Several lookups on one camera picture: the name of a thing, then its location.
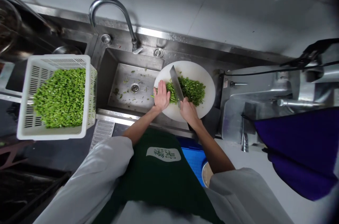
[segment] apron logo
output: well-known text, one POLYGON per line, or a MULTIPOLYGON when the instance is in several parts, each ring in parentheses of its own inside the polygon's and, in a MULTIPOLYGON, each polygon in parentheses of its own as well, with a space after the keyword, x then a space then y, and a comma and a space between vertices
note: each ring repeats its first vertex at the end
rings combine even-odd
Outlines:
POLYGON ((154 156, 165 162, 180 161, 181 155, 175 148, 150 147, 147 149, 146 156, 154 156))

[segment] round cutting board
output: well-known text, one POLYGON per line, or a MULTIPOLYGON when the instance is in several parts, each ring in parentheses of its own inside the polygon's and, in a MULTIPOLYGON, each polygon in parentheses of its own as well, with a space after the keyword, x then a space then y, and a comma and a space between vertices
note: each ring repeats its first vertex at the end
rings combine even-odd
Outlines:
MULTIPOLYGON (((215 99, 215 86, 212 77, 199 64, 190 61, 176 61, 165 66, 159 72, 154 83, 154 86, 156 88, 158 87, 158 83, 160 80, 164 80, 166 83, 170 81, 171 79, 170 69, 172 68, 173 65, 179 77, 182 75, 184 78, 188 77, 189 79, 197 80, 206 86, 205 98, 203 100, 203 103, 197 106, 198 117, 199 118, 204 117, 212 108, 215 99)), ((177 104, 170 104, 163 111, 163 113, 175 121, 185 122, 185 120, 180 114, 180 109, 177 104)))

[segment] knife blade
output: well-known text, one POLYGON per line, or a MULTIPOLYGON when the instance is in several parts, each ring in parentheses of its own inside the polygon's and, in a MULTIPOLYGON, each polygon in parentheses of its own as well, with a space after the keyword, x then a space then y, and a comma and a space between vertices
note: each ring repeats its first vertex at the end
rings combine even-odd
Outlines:
POLYGON ((178 99, 178 106, 180 107, 180 101, 184 100, 184 95, 183 95, 183 91, 181 90, 179 80, 178 80, 178 75, 177 75, 176 69, 174 68, 174 65, 170 69, 169 73, 171 75, 174 91, 176 92, 176 96, 178 99))

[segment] hand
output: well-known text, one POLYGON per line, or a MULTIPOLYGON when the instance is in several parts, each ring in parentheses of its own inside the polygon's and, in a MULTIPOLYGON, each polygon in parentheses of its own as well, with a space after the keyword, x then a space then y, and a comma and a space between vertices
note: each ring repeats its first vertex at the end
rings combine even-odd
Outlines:
POLYGON ((184 98, 183 102, 180 101, 180 114, 194 130, 200 126, 201 120, 198 117, 197 110, 192 102, 188 102, 187 97, 184 98))
POLYGON ((171 92, 166 89, 166 83, 161 80, 158 84, 158 92, 153 88, 154 92, 154 106, 162 112, 170 103, 171 92))

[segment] plastic basket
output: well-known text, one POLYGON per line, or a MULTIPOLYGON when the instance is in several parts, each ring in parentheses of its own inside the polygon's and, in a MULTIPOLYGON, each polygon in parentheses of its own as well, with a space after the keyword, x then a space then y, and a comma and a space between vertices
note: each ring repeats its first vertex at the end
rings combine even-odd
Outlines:
POLYGON ((88 55, 31 56, 27 62, 17 138, 21 140, 58 140, 83 138, 95 124, 95 95, 97 71, 88 55), (82 125, 77 127, 46 128, 34 111, 33 95, 57 69, 86 69, 84 113, 82 125))

